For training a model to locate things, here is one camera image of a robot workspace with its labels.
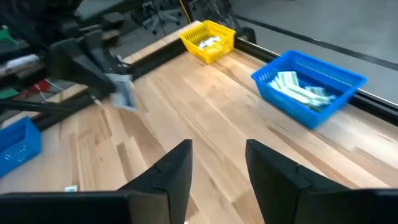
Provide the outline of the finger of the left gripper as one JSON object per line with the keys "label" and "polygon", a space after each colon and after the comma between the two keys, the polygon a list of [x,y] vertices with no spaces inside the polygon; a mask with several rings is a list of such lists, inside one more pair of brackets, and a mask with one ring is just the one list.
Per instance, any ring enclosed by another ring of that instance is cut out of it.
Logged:
{"label": "finger of the left gripper", "polygon": [[127,75],[127,70],[116,57],[113,57],[104,46],[105,33],[101,30],[94,30],[83,36],[83,42],[88,49],[90,57],[104,73]]}
{"label": "finger of the left gripper", "polygon": [[49,47],[49,74],[57,79],[112,93],[116,87],[106,76],[110,70],[101,40],[67,39]]}

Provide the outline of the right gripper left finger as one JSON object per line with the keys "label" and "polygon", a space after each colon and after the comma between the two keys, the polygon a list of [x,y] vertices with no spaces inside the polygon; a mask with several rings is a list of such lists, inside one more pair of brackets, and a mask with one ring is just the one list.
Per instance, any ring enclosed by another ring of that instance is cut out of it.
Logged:
{"label": "right gripper left finger", "polygon": [[192,183],[192,140],[185,139],[120,188],[127,193],[129,223],[185,222]]}

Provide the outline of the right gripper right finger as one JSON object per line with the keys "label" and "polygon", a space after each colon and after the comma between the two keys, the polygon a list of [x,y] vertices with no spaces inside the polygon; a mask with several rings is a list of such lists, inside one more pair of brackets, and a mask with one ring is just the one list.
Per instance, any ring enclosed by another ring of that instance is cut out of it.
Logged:
{"label": "right gripper right finger", "polygon": [[266,224],[293,224],[300,196],[306,191],[347,189],[255,139],[246,141],[246,164]]}

